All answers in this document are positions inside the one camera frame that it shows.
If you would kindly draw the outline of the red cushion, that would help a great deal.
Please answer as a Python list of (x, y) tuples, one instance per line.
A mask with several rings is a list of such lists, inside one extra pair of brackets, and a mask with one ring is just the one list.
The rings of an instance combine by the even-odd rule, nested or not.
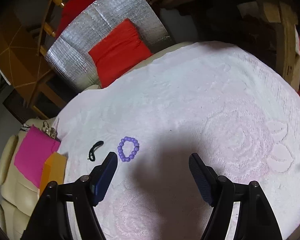
[(125, 19), (88, 54), (96, 66), (101, 87), (106, 88), (141, 61), (152, 56), (136, 26)]

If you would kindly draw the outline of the magenta cloth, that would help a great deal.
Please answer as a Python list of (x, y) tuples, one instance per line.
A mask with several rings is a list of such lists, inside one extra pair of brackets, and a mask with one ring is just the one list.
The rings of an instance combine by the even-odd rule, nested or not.
[(39, 188), (44, 163), (51, 154), (58, 151), (60, 144), (32, 125), (19, 146), (14, 165), (27, 180)]

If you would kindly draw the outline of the wooden table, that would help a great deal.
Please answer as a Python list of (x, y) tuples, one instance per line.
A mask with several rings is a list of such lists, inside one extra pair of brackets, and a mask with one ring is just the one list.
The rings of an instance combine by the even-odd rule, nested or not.
[[(193, 0), (164, 0), (171, 8)], [(290, 0), (256, 0), (261, 17), (276, 30), (276, 72), (295, 90), (300, 86), (300, 42), (296, 25), (298, 17)]]

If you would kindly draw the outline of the wooden chair frame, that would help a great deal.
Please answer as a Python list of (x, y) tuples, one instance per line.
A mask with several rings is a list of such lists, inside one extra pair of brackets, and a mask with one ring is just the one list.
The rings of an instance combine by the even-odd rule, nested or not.
[(72, 89), (45, 59), (64, 0), (0, 0), (0, 74), (41, 119), (56, 116)]

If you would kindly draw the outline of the silver foil insulation mat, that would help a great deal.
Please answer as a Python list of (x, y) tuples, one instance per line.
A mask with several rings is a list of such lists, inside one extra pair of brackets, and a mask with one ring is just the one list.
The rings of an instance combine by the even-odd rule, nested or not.
[(75, 91), (100, 84), (89, 50), (118, 24), (129, 19), (152, 53), (174, 44), (146, 0), (95, 0), (59, 35), (48, 49), (47, 62)]

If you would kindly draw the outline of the keys on sofa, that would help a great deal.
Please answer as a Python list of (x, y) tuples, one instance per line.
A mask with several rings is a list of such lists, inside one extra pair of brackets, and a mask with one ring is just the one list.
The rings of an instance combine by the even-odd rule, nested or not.
[(43, 121), (41, 130), (52, 139), (57, 139), (57, 130), (53, 127), (50, 127), (47, 121)]

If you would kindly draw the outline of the orange jewelry box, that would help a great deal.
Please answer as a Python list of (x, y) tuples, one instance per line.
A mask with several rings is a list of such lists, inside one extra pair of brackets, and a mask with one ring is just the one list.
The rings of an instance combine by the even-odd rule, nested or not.
[(51, 154), (44, 163), (40, 181), (39, 195), (41, 196), (47, 184), (56, 181), (58, 184), (64, 183), (67, 157), (57, 152)]

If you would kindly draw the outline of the pink white lace blanket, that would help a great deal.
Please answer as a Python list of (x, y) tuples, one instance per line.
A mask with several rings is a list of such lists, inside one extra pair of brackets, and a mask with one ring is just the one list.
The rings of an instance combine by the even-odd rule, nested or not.
[(253, 55), (193, 43), (73, 98), (54, 126), (72, 182), (135, 138), (95, 208), (106, 239), (200, 239), (211, 207), (188, 166), (260, 183), (283, 238), (300, 225), (300, 96)]

